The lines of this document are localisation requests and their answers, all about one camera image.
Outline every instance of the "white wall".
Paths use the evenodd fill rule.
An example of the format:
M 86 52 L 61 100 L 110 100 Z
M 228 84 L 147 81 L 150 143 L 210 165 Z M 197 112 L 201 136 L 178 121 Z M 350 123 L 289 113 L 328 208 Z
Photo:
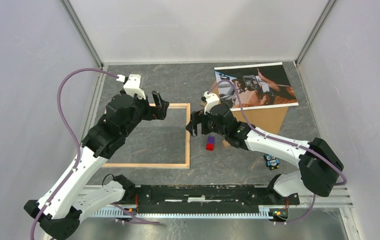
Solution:
M 364 237 L 380 239 L 380 1 L 338 1 L 301 74 L 323 137 L 346 166 Z
M 327 0 L 71 0 L 104 62 L 294 60 Z
M 33 219 L 23 205 L 70 163 L 74 144 L 56 93 L 68 73 L 83 67 L 94 63 L 60 1 L 0 0 L 0 240 L 29 239 Z M 66 118 L 78 133 L 95 77 L 83 73 L 63 92 Z

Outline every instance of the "photo of person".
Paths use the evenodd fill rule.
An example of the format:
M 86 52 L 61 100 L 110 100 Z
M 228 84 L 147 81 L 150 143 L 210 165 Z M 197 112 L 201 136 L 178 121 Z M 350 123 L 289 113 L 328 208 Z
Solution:
M 227 83 L 219 84 L 219 98 L 232 111 L 246 109 L 297 106 L 293 88 L 281 62 L 245 66 L 216 67 L 216 82 L 230 80 L 235 90 Z

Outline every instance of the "square wooden frame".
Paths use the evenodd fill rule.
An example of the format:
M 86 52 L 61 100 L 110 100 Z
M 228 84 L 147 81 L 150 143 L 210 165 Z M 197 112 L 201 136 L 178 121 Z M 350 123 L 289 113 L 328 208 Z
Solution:
M 189 103 L 170 103 L 168 109 L 186 109 L 186 124 L 190 122 L 191 108 Z M 102 168 L 156 168 L 156 169 L 189 169 L 190 168 L 190 133 L 185 130 L 185 163 L 105 163 Z

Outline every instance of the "gray work surface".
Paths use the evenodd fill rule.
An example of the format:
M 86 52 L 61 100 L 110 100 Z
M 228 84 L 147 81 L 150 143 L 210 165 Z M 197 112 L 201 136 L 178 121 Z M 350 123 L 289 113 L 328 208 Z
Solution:
M 186 112 L 171 108 L 165 120 L 141 121 L 108 163 L 184 164 Z
M 109 66 L 108 71 L 114 74 L 140 74 L 141 88 L 144 89 L 149 100 L 153 102 L 151 92 L 159 91 L 162 98 L 170 103 L 190 103 L 191 111 L 198 111 L 203 107 L 200 105 L 200 97 L 215 82 L 214 67 L 238 66 L 258 64 L 254 63 L 187 63 L 187 64 L 147 64 L 147 65 L 115 65 Z M 313 140 L 318 137 L 309 103 L 302 86 L 297 70 L 292 62 L 284 62 L 284 69 L 294 89 L 299 106 L 291 106 L 284 118 L 280 135 L 298 140 Z M 104 113 L 105 106 L 111 98 L 122 89 L 122 83 L 107 76 L 97 109 L 96 120 Z M 141 131 L 137 126 L 136 134 Z M 148 148 L 158 148 L 159 142 L 147 144 L 146 138 L 155 138 L 156 135 L 163 135 L 164 128 L 154 126 L 152 129 L 145 127 L 146 136 L 133 136 L 131 133 L 125 145 L 115 153 L 115 159 L 123 155 L 125 159 L 130 156 L 134 160 L 124 160 L 130 163 L 150 163 L 147 158 Z M 88 182 L 89 185 L 100 185 L 107 174 L 123 174 L 135 184 L 267 184 L 273 176 L 277 174 L 291 173 L 296 168 L 282 161 L 280 168 L 269 170 L 263 159 L 263 153 L 246 151 L 236 148 L 224 148 L 222 146 L 223 137 L 212 134 L 215 137 L 214 151 L 206 150 L 206 135 L 191 137 L 190 141 L 190 169 L 144 169 L 144 168 L 101 168 Z M 165 141 L 162 146 L 164 163 L 176 162 L 176 149 L 183 148 L 182 141 Z
M 301 215 L 305 209 L 290 209 Z M 348 240 L 337 208 L 314 209 L 302 221 L 274 226 L 264 219 L 150 219 L 162 225 L 122 225 L 87 218 L 70 240 Z

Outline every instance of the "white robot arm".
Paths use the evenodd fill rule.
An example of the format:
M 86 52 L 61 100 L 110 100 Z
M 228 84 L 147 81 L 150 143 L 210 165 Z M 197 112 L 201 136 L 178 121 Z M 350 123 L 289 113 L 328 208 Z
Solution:
M 205 109 L 191 114 L 186 129 L 197 135 L 201 124 L 202 134 L 217 133 L 236 148 L 274 155 L 299 170 L 275 176 L 263 189 L 255 185 L 142 185 L 136 187 L 126 177 L 115 176 L 106 186 L 86 195 L 78 196 L 91 176 L 125 143 L 126 137 L 142 121 L 163 120 L 169 103 L 159 93 L 152 92 L 155 106 L 150 106 L 140 89 L 140 76 L 129 78 L 119 75 L 124 89 L 106 106 L 104 114 L 82 140 L 82 157 L 75 157 L 56 184 L 40 199 L 29 200 L 25 211 L 34 219 L 38 214 L 41 228 L 57 240 L 71 236 L 81 221 L 111 203 L 131 203 L 140 194 L 139 209 L 144 213 L 165 214 L 253 214 L 260 205 L 282 205 L 283 197 L 308 189 L 327 197 L 336 183 L 338 174 L 317 160 L 306 149 L 314 149 L 326 157 L 340 171 L 343 164 L 320 138 L 312 142 L 293 140 L 268 133 L 245 122 L 236 121 L 230 109 L 219 104 L 219 98 L 204 94 Z M 53 192 L 54 199 L 49 200 Z M 198 201 L 209 204 L 198 204 Z M 292 204 L 299 200 L 292 199 Z
M 24 206 L 25 211 L 34 219 L 43 211 L 38 219 L 41 228 L 58 240 L 68 238 L 79 223 L 94 212 L 129 197 L 126 195 L 127 188 L 133 188 L 134 185 L 121 176 L 114 177 L 106 186 L 86 196 L 80 197 L 78 193 L 91 176 L 125 144 L 126 137 L 142 120 L 163 120 L 166 117 L 169 103 L 153 91 L 155 106 L 150 106 L 147 96 L 140 88 L 140 75 L 118 75 L 117 80 L 124 83 L 123 90 L 107 104 L 106 114 L 82 140 L 81 158 L 75 156 L 45 195 L 39 200 L 29 200 Z M 60 189 L 49 201 L 59 186 Z
M 324 140 L 315 138 L 309 142 L 272 134 L 237 121 L 226 105 L 219 104 L 219 98 L 214 93 L 205 92 L 202 100 L 206 102 L 204 110 L 193 112 L 186 127 L 191 134 L 197 135 L 197 125 L 201 124 L 202 134 L 220 134 L 233 147 L 271 154 L 299 168 L 293 173 L 278 175 L 271 181 L 280 196 L 287 197 L 306 189 L 322 197 L 329 196 L 339 174 L 306 151 L 311 149 L 320 153 L 342 171 L 343 164 Z

